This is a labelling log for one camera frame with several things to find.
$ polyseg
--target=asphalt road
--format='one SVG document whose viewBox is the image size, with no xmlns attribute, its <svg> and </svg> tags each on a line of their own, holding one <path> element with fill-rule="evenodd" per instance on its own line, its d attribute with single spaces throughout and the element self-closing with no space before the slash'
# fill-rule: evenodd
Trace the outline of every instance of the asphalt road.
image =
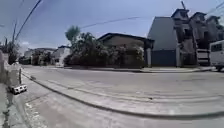
<svg viewBox="0 0 224 128">
<path fill-rule="evenodd" d="M 37 78 L 94 91 L 163 98 L 208 98 L 224 93 L 223 75 L 216 72 L 139 74 L 83 70 L 25 68 Z M 85 106 L 23 78 L 28 92 L 16 96 L 33 127 L 50 128 L 210 128 L 223 127 L 223 114 L 197 119 L 135 117 Z"/>
<path fill-rule="evenodd" d="M 194 98 L 224 93 L 224 74 L 217 72 L 127 73 L 41 67 L 24 70 L 38 79 L 65 86 L 138 97 Z"/>
</svg>

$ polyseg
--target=utility pole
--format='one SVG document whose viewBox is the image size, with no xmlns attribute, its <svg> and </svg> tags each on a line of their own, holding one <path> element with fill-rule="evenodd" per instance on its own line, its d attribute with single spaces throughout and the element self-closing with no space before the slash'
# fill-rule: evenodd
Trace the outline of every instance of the utility pole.
<svg viewBox="0 0 224 128">
<path fill-rule="evenodd" d="M 185 4 L 184 4 L 184 2 L 183 1 L 181 1 L 181 4 L 182 4 L 182 7 L 183 7 L 183 9 L 184 10 L 187 10 L 186 9 L 186 6 L 185 6 Z M 197 44 L 196 44 L 196 42 L 195 42 L 195 38 L 194 38 L 194 31 L 193 31 L 193 27 L 192 27 L 192 25 L 191 25 L 191 23 L 190 23 L 190 18 L 189 17 L 187 17 L 188 18 L 188 25 L 189 25 L 189 28 L 190 28 L 190 31 L 191 31 L 191 35 L 192 35 L 192 43 L 193 43 L 193 47 L 194 47 L 194 57 L 195 57 L 195 64 L 198 66 L 198 57 L 197 57 Z"/>
<path fill-rule="evenodd" d="M 29 15 L 26 17 L 26 20 L 24 21 L 22 27 L 19 29 L 19 32 L 17 33 L 15 40 L 17 40 L 19 38 L 19 35 L 21 33 L 21 31 L 23 30 L 25 24 L 27 23 L 27 21 L 29 20 L 30 16 L 33 14 L 33 12 L 35 11 L 35 9 L 38 7 L 38 5 L 40 4 L 42 0 L 38 0 L 37 3 L 34 5 L 34 7 L 32 8 L 32 10 L 30 11 Z"/>
</svg>

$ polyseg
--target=street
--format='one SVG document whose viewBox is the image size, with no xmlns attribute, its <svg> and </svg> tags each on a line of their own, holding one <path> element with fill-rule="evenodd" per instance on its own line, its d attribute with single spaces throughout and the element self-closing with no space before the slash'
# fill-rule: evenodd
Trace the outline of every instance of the street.
<svg viewBox="0 0 224 128">
<path fill-rule="evenodd" d="M 37 79 L 51 83 L 104 93 L 109 96 L 153 99 L 181 104 L 202 102 L 213 109 L 220 109 L 223 97 L 223 74 L 217 72 L 197 73 L 127 73 L 88 70 L 70 70 L 47 67 L 25 67 L 24 71 Z M 27 120 L 33 127 L 50 128 L 136 128 L 136 127 L 222 127 L 223 112 L 199 118 L 153 118 L 125 115 L 87 106 L 68 99 L 23 77 L 28 91 L 17 95 L 15 100 L 24 106 Z"/>
</svg>

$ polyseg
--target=wall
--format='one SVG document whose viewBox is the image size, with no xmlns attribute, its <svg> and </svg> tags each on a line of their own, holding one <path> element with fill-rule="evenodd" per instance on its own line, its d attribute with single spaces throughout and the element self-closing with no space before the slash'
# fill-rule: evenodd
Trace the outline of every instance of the wall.
<svg viewBox="0 0 224 128">
<path fill-rule="evenodd" d="M 153 50 L 175 50 L 177 36 L 171 17 L 155 17 L 148 38 L 155 40 Z"/>
<path fill-rule="evenodd" d="M 59 62 L 56 63 L 57 66 L 64 66 L 64 58 L 70 54 L 69 48 L 58 48 L 57 51 L 53 53 L 54 59 L 58 59 Z"/>
</svg>

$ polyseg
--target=window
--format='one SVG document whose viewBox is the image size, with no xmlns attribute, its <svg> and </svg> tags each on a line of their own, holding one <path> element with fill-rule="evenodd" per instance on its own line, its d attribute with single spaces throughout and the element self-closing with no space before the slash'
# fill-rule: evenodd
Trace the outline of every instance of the window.
<svg viewBox="0 0 224 128">
<path fill-rule="evenodd" d="M 212 51 L 212 52 L 222 51 L 222 44 L 215 44 L 215 45 L 212 45 L 212 47 L 211 47 L 211 51 Z"/>
<path fill-rule="evenodd" d="M 59 62 L 59 59 L 55 59 L 55 62 L 56 62 L 56 63 Z"/>
<path fill-rule="evenodd" d="M 205 17 L 204 16 L 199 16 L 200 20 L 201 21 L 204 21 L 205 20 Z"/>
<path fill-rule="evenodd" d="M 180 12 L 180 15 L 181 15 L 183 18 L 187 18 L 187 13 L 186 13 L 186 12 Z"/>
<path fill-rule="evenodd" d="M 223 40 L 223 35 L 222 34 L 219 34 L 219 40 Z"/>
<path fill-rule="evenodd" d="M 185 37 L 189 39 L 192 36 L 192 32 L 189 29 L 184 29 Z"/>
</svg>

